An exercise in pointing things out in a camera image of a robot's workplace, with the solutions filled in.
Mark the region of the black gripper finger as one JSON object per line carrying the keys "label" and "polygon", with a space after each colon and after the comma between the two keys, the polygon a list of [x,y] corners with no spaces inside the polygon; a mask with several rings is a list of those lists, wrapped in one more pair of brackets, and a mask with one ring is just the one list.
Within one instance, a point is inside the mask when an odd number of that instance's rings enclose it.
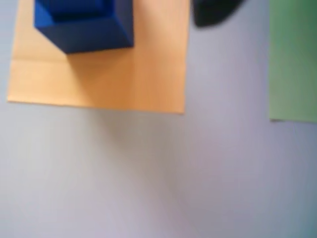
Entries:
{"label": "black gripper finger", "polygon": [[215,26],[232,16],[244,0],[193,0],[192,11],[197,27]]}

